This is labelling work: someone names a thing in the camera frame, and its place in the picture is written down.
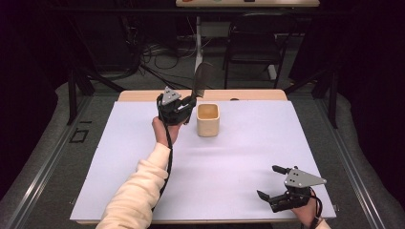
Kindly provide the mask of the beige square wooden cup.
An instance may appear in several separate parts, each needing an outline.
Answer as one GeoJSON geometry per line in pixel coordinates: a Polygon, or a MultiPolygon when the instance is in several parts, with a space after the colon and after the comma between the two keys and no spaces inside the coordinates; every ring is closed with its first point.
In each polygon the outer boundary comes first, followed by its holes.
{"type": "Polygon", "coordinates": [[[197,133],[201,137],[216,136],[220,128],[220,110],[214,103],[200,104],[197,108],[197,133]]]}

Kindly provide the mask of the white-legged background table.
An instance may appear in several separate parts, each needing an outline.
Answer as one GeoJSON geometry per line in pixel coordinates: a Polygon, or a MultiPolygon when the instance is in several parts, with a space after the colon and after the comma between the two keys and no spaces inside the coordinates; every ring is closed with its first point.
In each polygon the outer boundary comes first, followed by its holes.
{"type": "MultiPolygon", "coordinates": [[[[180,10],[248,10],[248,9],[287,9],[303,10],[316,9],[319,0],[176,0],[180,10]]],[[[204,21],[196,17],[196,61],[195,67],[203,62],[203,37],[227,37],[227,28],[230,20],[204,21]]]]}

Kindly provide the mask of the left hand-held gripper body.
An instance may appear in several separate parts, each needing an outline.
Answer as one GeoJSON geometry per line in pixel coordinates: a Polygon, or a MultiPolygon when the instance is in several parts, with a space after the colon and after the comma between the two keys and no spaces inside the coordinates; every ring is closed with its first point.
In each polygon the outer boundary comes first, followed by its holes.
{"type": "Polygon", "coordinates": [[[181,95],[169,87],[157,97],[159,119],[169,126],[183,123],[186,118],[181,118],[181,95]]]}

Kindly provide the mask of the black spatula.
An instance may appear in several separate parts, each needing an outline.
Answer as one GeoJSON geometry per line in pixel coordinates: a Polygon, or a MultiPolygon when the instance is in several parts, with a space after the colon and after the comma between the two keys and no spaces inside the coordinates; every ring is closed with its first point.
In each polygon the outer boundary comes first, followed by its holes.
{"type": "MultiPolygon", "coordinates": [[[[207,62],[202,62],[194,74],[194,82],[192,87],[191,95],[198,97],[203,97],[204,91],[206,89],[206,81],[213,74],[214,67],[212,64],[207,62]]],[[[185,119],[185,124],[189,122],[191,115],[185,119]]]]}

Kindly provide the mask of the person's right hand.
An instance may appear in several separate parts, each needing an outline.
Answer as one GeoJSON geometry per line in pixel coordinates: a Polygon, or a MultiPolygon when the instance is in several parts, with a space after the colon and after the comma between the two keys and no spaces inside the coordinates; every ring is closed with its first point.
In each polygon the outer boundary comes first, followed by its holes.
{"type": "Polygon", "coordinates": [[[314,198],[311,198],[307,205],[299,208],[292,208],[291,211],[301,223],[310,227],[317,213],[317,201],[314,198]]]}

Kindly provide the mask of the black metal frame stand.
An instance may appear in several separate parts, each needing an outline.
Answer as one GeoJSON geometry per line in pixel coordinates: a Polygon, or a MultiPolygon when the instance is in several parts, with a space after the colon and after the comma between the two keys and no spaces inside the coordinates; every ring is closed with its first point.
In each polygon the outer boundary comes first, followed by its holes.
{"type": "Polygon", "coordinates": [[[326,92],[329,92],[329,105],[328,105],[328,120],[333,128],[337,128],[336,124],[336,103],[337,103],[337,90],[338,90],[338,70],[321,69],[320,71],[312,74],[292,86],[284,89],[285,94],[291,94],[296,90],[302,88],[312,80],[316,80],[315,86],[311,92],[313,98],[324,98],[326,92]]]}
{"type": "Polygon", "coordinates": [[[80,89],[85,96],[92,96],[95,93],[95,88],[91,80],[98,81],[103,85],[121,93],[124,88],[110,81],[99,73],[88,68],[73,69],[68,76],[68,93],[69,93],[69,120],[68,125],[71,125],[78,115],[77,108],[77,93],[76,89],[80,89]]]}

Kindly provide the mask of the person's left hand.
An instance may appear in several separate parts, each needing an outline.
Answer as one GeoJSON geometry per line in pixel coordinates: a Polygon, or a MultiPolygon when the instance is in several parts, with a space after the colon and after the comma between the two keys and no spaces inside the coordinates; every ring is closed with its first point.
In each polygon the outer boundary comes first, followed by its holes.
{"type": "Polygon", "coordinates": [[[156,141],[168,147],[170,143],[174,144],[176,142],[181,124],[165,127],[163,122],[156,116],[152,120],[152,127],[155,133],[156,141]]]}

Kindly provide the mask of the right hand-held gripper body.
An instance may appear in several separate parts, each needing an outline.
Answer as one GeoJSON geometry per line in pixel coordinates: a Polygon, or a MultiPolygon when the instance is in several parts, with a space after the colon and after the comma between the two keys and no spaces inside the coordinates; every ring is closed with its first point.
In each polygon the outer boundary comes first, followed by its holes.
{"type": "Polygon", "coordinates": [[[311,197],[312,186],[326,184],[322,177],[293,169],[286,175],[284,181],[287,190],[280,196],[270,198],[269,205],[274,213],[305,206],[311,197]]]}

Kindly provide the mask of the black chair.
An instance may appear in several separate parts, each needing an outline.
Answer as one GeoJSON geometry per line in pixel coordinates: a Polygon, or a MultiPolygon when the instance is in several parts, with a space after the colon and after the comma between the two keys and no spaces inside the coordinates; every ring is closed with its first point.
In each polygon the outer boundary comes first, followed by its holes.
{"type": "Polygon", "coordinates": [[[286,13],[248,12],[235,17],[228,28],[224,53],[224,88],[228,88],[229,64],[276,66],[273,88],[278,86],[288,41],[297,20],[286,13]]]}

